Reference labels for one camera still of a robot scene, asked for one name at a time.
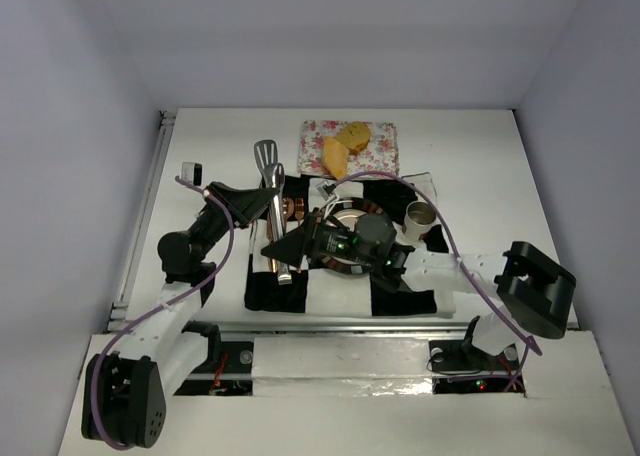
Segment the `stainless steel serving tongs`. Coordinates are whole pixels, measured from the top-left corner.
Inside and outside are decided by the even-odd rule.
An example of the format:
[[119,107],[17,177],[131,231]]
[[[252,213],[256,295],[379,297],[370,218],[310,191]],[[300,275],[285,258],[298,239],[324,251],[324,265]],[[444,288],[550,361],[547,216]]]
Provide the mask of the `stainless steel serving tongs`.
[[284,236],[286,231],[283,205],[283,189],[286,179],[284,166],[279,162],[277,143],[274,140],[265,139],[256,142],[253,151],[265,187],[276,190],[270,203],[268,216],[271,242],[276,242]]

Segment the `long bread piece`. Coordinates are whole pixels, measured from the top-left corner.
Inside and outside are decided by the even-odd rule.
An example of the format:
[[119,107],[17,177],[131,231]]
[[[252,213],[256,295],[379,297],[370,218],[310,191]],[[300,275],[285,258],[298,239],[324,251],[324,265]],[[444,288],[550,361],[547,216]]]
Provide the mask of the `long bread piece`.
[[349,150],[334,137],[326,137],[323,143],[322,162],[332,177],[343,179],[347,174]]

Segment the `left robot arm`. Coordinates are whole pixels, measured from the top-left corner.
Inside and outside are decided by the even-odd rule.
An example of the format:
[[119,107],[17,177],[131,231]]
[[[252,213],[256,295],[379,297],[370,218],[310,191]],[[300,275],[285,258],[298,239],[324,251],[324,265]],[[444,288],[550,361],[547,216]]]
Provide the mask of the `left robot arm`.
[[200,188],[204,206],[186,230],[169,232],[157,252],[165,282],[156,305],[129,322],[87,363],[81,434],[125,451],[150,448],[159,439],[166,401],[194,369],[217,359],[219,330],[195,321],[231,254],[207,262],[222,238],[232,240],[269,206],[271,188],[232,189],[212,182]]

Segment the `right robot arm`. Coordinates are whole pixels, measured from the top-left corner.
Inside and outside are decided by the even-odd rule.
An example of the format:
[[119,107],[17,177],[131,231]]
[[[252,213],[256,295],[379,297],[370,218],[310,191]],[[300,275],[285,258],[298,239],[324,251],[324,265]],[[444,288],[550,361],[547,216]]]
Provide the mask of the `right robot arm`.
[[489,255],[432,252],[397,242],[391,220],[376,213],[348,228],[316,211],[261,253],[289,266],[324,257],[361,264],[388,292],[476,294],[490,312],[469,323],[466,338],[491,356],[516,342],[540,354],[538,339],[563,338],[576,288],[568,270],[528,242]]

